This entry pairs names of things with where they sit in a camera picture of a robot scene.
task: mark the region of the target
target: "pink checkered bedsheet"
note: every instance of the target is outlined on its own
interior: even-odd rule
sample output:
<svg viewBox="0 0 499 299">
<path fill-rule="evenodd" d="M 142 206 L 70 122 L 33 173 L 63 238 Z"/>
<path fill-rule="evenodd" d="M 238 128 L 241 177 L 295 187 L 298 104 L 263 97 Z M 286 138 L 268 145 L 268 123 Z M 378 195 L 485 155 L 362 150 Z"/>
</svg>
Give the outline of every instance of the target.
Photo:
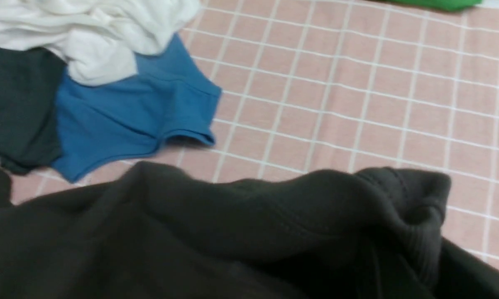
<svg viewBox="0 0 499 299">
<path fill-rule="evenodd" d="M 205 0 L 181 32 L 225 89 L 211 149 L 149 160 L 209 181 L 390 165 L 449 173 L 444 235 L 499 268 L 499 11 L 449 15 L 363 0 Z M 102 167 L 79 186 L 113 180 Z M 13 201 L 69 189 L 14 178 Z"/>
</svg>

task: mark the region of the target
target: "blue shirt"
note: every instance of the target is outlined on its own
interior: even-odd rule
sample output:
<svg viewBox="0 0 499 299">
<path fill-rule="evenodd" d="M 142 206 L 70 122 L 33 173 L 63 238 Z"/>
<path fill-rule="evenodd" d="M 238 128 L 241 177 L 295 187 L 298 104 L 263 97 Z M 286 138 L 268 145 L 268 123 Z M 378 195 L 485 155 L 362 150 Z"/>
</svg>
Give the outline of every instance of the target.
<svg viewBox="0 0 499 299">
<path fill-rule="evenodd" d="M 160 56 L 136 55 L 138 75 L 97 87 L 65 71 L 56 96 L 63 154 L 52 163 L 69 182 L 119 159 L 148 157 L 168 140 L 215 143 L 221 89 L 194 64 L 178 35 Z"/>
</svg>

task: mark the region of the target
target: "white shirt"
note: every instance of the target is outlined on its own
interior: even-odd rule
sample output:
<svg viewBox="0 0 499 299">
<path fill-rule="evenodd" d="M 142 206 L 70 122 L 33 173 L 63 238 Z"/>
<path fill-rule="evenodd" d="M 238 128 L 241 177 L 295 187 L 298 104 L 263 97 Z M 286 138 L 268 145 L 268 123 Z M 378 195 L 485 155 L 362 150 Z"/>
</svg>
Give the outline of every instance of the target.
<svg viewBox="0 0 499 299">
<path fill-rule="evenodd" d="M 159 55 L 200 0 L 0 0 L 0 48 L 45 47 L 88 86 L 137 74 L 134 52 Z"/>
</svg>

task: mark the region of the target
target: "black sweater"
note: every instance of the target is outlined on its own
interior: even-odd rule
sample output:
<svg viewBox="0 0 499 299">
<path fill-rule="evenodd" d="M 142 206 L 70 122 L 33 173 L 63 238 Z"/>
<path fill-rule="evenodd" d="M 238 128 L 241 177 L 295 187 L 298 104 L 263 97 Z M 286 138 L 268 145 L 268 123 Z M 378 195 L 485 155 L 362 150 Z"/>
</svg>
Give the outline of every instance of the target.
<svg viewBox="0 0 499 299">
<path fill-rule="evenodd" d="M 443 174 L 211 184 L 141 162 L 16 207 L 9 188 L 0 171 L 0 299 L 499 298 L 499 272 L 441 237 Z"/>
</svg>

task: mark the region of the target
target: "clothing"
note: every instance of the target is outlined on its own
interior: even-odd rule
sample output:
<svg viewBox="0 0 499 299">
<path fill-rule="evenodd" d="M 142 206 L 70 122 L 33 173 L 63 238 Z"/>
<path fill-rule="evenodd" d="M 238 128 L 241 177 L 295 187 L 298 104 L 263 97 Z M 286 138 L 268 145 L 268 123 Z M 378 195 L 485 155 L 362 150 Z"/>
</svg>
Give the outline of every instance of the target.
<svg viewBox="0 0 499 299">
<path fill-rule="evenodd" d="M 391 0 L 407 5 L 429 7 L 443 11 L 460 11 L 480 4 L 482 0 Z"/>
<path fill-rule="evenodd" d="M 133 52 L 159 55 L 200 9 L 199 0 L 0 0 L 0 48 L 46 47 L 78 83 L 137 73 Z"/>
<path fill-rule="evenodd" d="M 170 139 L 213 145 L 221 89 L 195 66 L 176 35 L 160 56 L 137 55 L 139 74 L 99 87 L 66 74 L 56 96 L 63 155 L 52 167 L 71 182 L 118 159 L 153 155 Z"/>
<path fill-rule="evenodd" d="M 0 164 L 14 174 L 61 155 L 54 97 L 64 69 L 46 49 L 0 49 Z"/>
<path fill-rule="evenodd" d="M 441 238 L 443 174 L 211 184 L 140 162 L 9 208 L 5 178 L 0 299 L 499 299 L 499 272 Z"/>
</svg>

